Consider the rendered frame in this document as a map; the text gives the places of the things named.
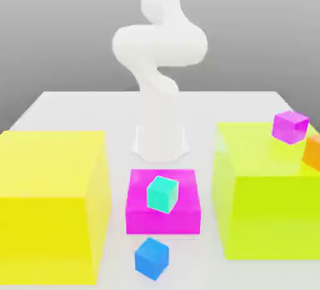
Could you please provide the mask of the small turquoise cube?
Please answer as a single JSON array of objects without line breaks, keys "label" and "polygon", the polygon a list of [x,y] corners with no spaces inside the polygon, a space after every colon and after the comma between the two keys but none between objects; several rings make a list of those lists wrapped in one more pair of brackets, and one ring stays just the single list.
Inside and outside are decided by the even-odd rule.
[{"label": "small turquoise cube", "polygon": [[179,182],[163,176],[156,176],[147,187],[147,207],[169,214],[179,196]]}]

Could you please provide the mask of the small purple cube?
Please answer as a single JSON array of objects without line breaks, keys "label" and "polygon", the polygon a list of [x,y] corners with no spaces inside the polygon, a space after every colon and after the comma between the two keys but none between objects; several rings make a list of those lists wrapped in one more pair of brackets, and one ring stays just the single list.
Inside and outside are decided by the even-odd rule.
[{"label": "small purple cube", "polygon": [[310,117],[296,111],[284,111],[274,116],[272,136],[286,144],[302,141],[307,133]]}]

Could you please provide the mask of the small blue cube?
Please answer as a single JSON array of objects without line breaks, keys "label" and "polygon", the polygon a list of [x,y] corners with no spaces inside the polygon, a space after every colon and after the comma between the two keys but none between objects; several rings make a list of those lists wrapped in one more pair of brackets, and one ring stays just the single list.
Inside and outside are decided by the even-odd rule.
[{"label": "small blue cube", "polygon": [[169,247],[151,237],[134,253],[135,270],[156,281],[169,264]]}]

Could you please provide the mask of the small orange cube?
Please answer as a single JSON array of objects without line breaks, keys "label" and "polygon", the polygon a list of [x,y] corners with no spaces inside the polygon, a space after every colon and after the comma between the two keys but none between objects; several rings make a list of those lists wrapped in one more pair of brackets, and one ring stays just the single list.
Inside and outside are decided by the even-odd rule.
[{"label": "small orange cube", "polygon": [[306,139],[302,161],[320,172],[320,134],[315,134]]}]

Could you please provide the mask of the large magenta box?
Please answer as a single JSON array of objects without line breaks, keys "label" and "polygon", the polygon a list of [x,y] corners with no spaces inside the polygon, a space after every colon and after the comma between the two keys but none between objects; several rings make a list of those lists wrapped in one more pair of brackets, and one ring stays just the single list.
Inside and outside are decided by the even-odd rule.
[{"label": "large magenta box", "polygon": [[[179,197],[169,214],[147,206],[147,187],[156,176],[179,182]],[[127,234],[199,234],[201,205],[193,169],[132,169],[125,208]]]}]

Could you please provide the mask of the large yellow box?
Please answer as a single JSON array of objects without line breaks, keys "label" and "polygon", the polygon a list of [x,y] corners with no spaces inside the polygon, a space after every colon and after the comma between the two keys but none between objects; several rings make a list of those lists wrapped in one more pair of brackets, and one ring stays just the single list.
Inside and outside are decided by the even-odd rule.
[{"label": "large yellow box", "polygon": [[0,286],[95,284],[110,212],[104,132],[0,134]]}]

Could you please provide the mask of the large lime box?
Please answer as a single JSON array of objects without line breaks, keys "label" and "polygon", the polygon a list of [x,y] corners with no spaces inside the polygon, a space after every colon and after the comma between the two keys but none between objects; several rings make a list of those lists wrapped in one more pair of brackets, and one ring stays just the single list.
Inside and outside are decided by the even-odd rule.
[{"label": "large lime box", "polygon": [[216,126],[212,201],[227,259],[320,260],[320,171],[269,122]]}]

